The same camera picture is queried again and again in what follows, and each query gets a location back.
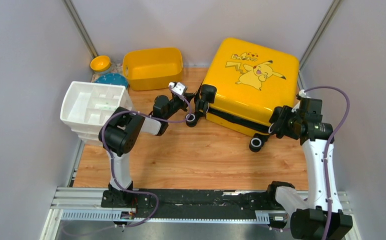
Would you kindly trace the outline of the yellow plastic basket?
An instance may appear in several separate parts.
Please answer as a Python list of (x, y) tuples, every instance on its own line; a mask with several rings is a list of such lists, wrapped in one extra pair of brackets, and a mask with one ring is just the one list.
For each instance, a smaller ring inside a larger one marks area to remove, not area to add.
[(123, 58), (122, 72), (134, 91), (164, 89), (170, 82), (181, 81), (182, 54), (175, 47), (131, 51)]

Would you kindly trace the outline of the yellow Pikachu suitcase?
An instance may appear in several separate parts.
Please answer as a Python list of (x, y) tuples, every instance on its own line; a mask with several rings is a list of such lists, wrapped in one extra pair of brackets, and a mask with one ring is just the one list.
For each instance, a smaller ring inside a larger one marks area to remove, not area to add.
[(260, 151), (269, 139), (275, 108), (294, 104), (299, 66), (291, 54), (226, 38), (194, 96), (187, 126), (205, 118), (249, 136), (249, 149)]

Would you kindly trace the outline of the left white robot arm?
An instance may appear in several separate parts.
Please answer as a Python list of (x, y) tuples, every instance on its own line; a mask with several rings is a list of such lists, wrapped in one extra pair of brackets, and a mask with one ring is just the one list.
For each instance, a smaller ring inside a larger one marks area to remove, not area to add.
[(161, 136), (169, 124), (184, 123), (182, 120), (170, 120), (175, 113), (183, 110), (192, 113), (190, 101), (193, 93), (172, 93), (169, 99), (165, 95), (155, 98), (153, 110), (144, 114), (124, 107), (118, 107), (99, 131), (99, 141), (106, 150), (109, 162), (111, 180), (109, 191), (115, 193), (114, 201), (123, 208), (133, 202), (133, 181), (129, 170), (129, 153), (133, 149), (140, 133)]

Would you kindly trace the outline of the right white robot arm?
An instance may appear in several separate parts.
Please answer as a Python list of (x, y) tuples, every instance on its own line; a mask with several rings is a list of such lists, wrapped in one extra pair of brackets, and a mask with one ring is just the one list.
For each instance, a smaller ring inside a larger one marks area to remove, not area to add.
[(352, 216), (343, 212), (336, 190), (332, 155), (333, 127), (322, 121), (322, 101), (302, 98), (295, 107), (278, 106), (270, 117), (269, 133), (299, 140), (306, 159), (308, 197), (302, 199), (285, 182), (273, 182), (266, 195), (274, 210), (283, 207), (290, 231), (299, 240), (341, 240), (353, 227)]

